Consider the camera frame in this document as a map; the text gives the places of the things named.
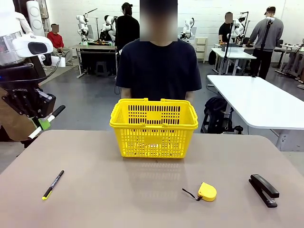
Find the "gray sweater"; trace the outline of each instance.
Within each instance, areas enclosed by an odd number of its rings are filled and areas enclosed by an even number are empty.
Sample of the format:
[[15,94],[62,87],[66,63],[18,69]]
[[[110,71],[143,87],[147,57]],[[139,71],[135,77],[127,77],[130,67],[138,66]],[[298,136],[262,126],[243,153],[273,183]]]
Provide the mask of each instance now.
[[[267,19],[261,20],[254,28],[249,41],[253,43],[256,38],[257,42],[255,48],[261,49],[263,36],[266,31]],[[277,41],[281,38],[284,25],[280,19],[275,19],[274,23],[270,26],[268,36],[265,42],[264,51],[273,51],[276,47]]]

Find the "basket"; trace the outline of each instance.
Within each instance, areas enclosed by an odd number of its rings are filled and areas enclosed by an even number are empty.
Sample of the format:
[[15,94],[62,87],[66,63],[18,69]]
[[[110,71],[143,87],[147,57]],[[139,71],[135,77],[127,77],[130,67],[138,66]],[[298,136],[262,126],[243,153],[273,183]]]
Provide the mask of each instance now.
[[121,99],[110,126],[123,157],[184,158],[198,117],[189,101]]

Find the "black pants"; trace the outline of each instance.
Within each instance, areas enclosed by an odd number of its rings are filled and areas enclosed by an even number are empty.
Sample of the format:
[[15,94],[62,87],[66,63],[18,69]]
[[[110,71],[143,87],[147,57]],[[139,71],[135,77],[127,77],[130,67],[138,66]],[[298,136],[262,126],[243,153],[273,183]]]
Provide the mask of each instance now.
[[255,56],[256,59],[251,60],[250,63],[251,75],[257,76],[258,69],[261,66],[258,76],[262,79],[266,79],[271,63],[272,51],[263,51],[261,53],[261,50],[255,48],[253,51],[253,56]]

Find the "person in black shirt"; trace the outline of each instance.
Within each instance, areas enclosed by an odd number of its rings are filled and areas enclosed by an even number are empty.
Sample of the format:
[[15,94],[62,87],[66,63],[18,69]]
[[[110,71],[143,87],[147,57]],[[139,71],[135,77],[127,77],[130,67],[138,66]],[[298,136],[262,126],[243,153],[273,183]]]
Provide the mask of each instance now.
[[141,12],[146,15],[151,41],[135,40],[121,54],[116,85],[121,98],[162,98],[193,101],[201,89],[200,72],[192,45],[170,36],[177,0],[145,0]]
[[117,18],[115,46],[118,50],[139,38],[139,23],[132,17],[132,4],[125,2],[122,5],[123,16]]
[[231,32],[230,23],[227,22],[227,14],[225,14],[225,22],[218,30],[218,43],[227,43],[227,35]]

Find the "person in red jacket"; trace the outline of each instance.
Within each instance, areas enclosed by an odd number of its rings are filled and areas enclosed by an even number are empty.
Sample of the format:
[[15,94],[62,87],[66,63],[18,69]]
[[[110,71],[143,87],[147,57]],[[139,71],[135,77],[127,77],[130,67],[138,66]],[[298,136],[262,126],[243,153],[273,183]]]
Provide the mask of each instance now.
[[47,34],[47,38],[52,41],[53,44],[53,54],[55,56],[59,56],[59,53],[62,53],[62,56],[66,58],[66,65],[71,66],[73,53],[72,50],[65,47],[62,41],[62,36],[58,34],[59,25],[52,24],[52,31]]

